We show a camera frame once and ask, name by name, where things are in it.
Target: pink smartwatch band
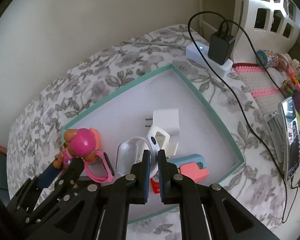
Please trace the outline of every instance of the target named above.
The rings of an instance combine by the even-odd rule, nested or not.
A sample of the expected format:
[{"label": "pink smartwatch band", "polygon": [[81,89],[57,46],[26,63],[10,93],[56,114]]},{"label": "pink smartwatch band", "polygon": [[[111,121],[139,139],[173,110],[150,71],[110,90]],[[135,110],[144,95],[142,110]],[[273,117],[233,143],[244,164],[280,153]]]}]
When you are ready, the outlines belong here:
[{"label": "pink smartwatch band", "polygon": [[109,161],[108,155],[104,152],[97,151],[96,155],[101,158],[104,168],[106,169],[106,172],[108,173],[108,176],[98,176],[95,175],[89,168],[89,162],[84,162],[84,170],[89,176],[90,179],[92,179],[95,182],[102,183],[106,181],[112,181],[114,177],[114,170],[111,166],[111,163]]}]

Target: floral bedspread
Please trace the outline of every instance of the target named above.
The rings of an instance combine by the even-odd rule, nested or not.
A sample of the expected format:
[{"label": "floral bedspread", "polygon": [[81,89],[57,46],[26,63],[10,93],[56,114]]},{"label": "floral bedspread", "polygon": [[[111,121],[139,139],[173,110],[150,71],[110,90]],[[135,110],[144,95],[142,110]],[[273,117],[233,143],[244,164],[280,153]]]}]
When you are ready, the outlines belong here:
[{"label": "floral bedspread", "polygon": [[[193,36],[197,41],[207,44],[195,31]],[[285,202],[282,180],[269,153],[247,129],[232,93],[207,69],[186,59],[185,46],[191,43],[186,26],[169,26],[130,41],[138,43],[122,42],[70,69],[48,85],[16,119],[11,126],[7,152],[10,197],[27,178],[43,172],[52,162],[59,152],[57,140],[62,126],[119,87],[173,63],[211,104],[244,156],[245,164],[225,179],[222,186],[269,229],[276,229],[281,224]],[[274,149],[261,111],[239,76],[232,70],[225,81],[238,95],[253,129]],[[39,202],[51,190],[53,186],[45,189]],[[181,239],[179,211],[172,210],[131,224],[127,233],[127,239]]]}]

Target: red label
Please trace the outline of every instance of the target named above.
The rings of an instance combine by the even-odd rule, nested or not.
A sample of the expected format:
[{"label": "red label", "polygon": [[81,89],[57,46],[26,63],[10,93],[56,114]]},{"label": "red label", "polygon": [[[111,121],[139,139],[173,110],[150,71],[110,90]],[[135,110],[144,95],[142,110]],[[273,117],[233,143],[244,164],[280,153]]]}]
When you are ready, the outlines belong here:
[{"label": "red label", "polygon": [[160,185],[159,185],[159,174],[156,173],[151,179],[151,187],[153,189],[153,192],[155,194],[159,194],[160,193]]}]

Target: phone screen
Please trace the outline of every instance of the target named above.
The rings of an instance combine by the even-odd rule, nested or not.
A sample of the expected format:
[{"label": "phone screen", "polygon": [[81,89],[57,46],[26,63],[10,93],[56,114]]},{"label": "phone screen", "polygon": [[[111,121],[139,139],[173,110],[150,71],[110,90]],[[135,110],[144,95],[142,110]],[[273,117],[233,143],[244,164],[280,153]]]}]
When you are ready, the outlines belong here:
[{"label": "phone screen", "polygon": [[283,114],[288,129],[288,179],[299,166],[300,144],[296,110],[292,99],[282,103]]}]

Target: pink toy helmet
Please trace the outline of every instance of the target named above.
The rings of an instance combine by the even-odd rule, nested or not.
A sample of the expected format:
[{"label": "pink toy helmet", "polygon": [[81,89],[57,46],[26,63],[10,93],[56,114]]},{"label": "pink toy helmet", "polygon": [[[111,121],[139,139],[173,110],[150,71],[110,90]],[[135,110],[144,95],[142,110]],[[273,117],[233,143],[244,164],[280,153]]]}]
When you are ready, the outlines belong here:
[{"label": "pink toy helmet", "polygon": [[91,130],[81,128],[71,139],[69,145],[78,157],[84,158],[96,149],[96,138]]}]

